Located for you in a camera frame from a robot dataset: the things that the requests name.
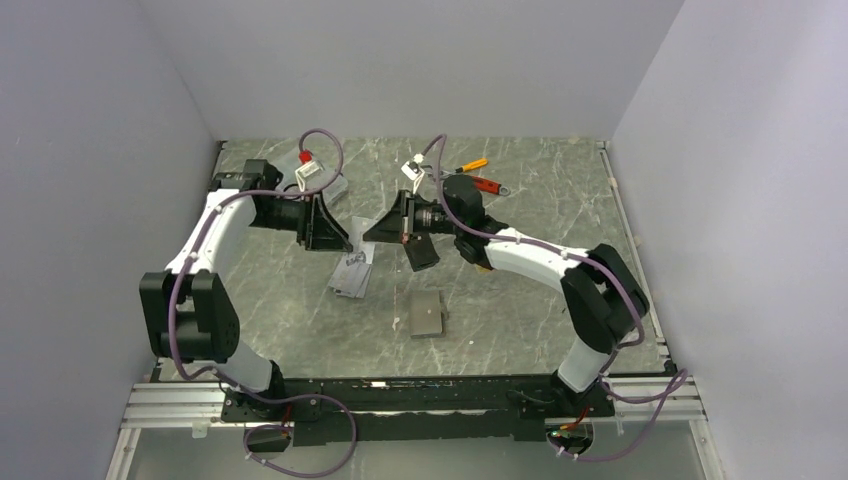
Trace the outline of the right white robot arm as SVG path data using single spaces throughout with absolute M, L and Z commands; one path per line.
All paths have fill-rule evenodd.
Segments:
M 577 335 L 550 391 L 564 415 L 588 404 L 589 389 L 616 352 L 644 338 L 650 302 L 614 247 L 570 248 L 526 236 L 486 212 L 481 191 L 467 175 L 447 177 L 433 201 L 399 191 L 389 212 L 362 238 L 403 245 L 412 269 L 420 271 L 439 260 L 433 234 L 452 235 L 470 264 L 511 272 L 562 294 Z

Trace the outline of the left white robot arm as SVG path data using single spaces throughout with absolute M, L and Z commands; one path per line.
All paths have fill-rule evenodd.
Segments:
M 235 306 L 224 285 L 235 248 L 249 228 L 289 231 L 307 251 L 352 251 L 348 233 L 331 216 L 319 192 L 281 192 L 285 176 L 266 160 L 251 159 L 240 172 L 219 172 L 189 239 L 161 271 L 143 275 L 139 293 L 155 356 L 171 359 L 194 380 L 211 373 L 248 395 L 264 420 L 287 406 L 280 367 L 240 338 Z

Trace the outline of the grey card holder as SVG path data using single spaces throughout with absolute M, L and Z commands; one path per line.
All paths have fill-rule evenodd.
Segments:
M 408 323 L 413 339 L 445 334 L 447 310 L 439 290 L 413 291 L 409 296 Z

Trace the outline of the silver credit cards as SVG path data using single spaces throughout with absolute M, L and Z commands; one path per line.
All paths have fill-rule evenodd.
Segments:
M 328 282 L 328 288 L 336 295 L 361 299 L 366 295 L 371 269 L 374 262 L 376 243 L 366 241 L 364 234 L 376 221 L 365 217 L 351 218 L 350 240 L 353 250 L 339 260 Z

